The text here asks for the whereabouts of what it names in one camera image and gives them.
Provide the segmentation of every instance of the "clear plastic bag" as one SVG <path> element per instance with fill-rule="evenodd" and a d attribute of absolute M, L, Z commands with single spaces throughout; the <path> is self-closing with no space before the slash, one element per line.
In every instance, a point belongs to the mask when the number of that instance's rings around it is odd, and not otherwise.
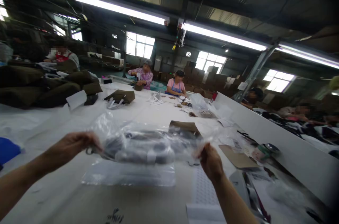
<path fill-rule="evenodd" d="M 103 152 L 93 148 L 87 153 L 99 153 L 103 159 L 120 163 L 169 164 L 196 158 L 204 144 L 213 139 L 212 136 L 204 139 L 179 127 L 119 122 L 113 114 L 100 115 L 89 128 L 98 135 Z"/>
<path fill-rule="evenodd" d="M 174 186 L 174 164 L 135 165 L 97 159 L 81 179 L 82 184 L 124 186 Z"/>
<path fill-rule="evenodd" d="M 205 99 L 201 96 L 201 94 L 196 93 L 190 95 L 190 100 L 194 113 L 197 116 L 203 118 L 216 118 L 212 112 L 212 107 L 205 102 Z"/>

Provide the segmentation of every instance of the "woman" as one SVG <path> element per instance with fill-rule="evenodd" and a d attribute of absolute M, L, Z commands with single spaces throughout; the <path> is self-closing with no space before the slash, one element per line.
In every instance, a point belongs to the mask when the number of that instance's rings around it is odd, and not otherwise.
<path fill-rule="evenodd" d="M 186 95 L 186 90 L 185 90 L 185 85 L 182 82 L 183 78 L 185 76 L 185 73 L 183 71 L 177 71 L 176 76 L 173 79 L 170 79 L 167 83 L 167 91 L 165 93 L 169 95 L 174 95 L 174 96 L 185 96 Z"/>
<path fill-rule="evenodd" d="M 140 73 L 140 80 L 137 81 L 137 85 L 144 85 L 144 89 L 151 89 L 151 82 L 153 80 L 153 73 L 151 72 L 152 61 L 146 60 L 142 68 L 136 68 L 129 70 L 127 73 L 131 76 L 136 76 Z"/>

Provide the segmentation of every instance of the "paper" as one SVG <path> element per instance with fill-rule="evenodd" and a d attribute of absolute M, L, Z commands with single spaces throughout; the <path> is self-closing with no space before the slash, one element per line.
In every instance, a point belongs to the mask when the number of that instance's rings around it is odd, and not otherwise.
<path fill-rule="evenodd" d="M 245 82 L 241 82 L 240 85 L 238 86 L 238 89 L 241 90 L 241 91 L 244 91 L 247 87 L 247 83 Z"/>
<path fill-rule="evenodd" d="M 190 224 L 225 224 L 219 205 L 186 204 Z"/>
<path fill-rule="evenodd" d="M 86 102 L 87 95 L 85 93 L 85 90 L 82 90 L 73 94 L 70 97 L 67 97 L 66 100 L 70 106 L 70 110 L 73 110 Z"/>
<path fill-rule="evenodd" d="M 235 153 L 228 145 L 219 145 L 219 148 L 226 155 L 226 157 L 232 162 L 236 168 L 259 168 L 260 166 L 247 157 L 244 153 Z"/>

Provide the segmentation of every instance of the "pole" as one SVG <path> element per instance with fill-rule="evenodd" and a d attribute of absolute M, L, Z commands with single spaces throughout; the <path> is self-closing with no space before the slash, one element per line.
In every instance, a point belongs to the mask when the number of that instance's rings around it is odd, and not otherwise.
<path fill-rule="evenodd" d="M 253 66 L 250 74 L 248 75 L 245 83 L 247 83 L 247 86 L 244 91 L 241 91 L 236 94 L 234 100 L 238 103 L 241 103 L 245 95 L 247 94 L 248 90 L 250 90 L 254 80 L 257 78 L 259 72 L 261 71 L 261 68 L 264 66 L 267 59 L 271 56 L 275 48 L 278 46 L 278 43 L 274 44 L 269 50 L 264 51 L 259 56 L 258 60 L 256 61 L 255 65 Z"/>

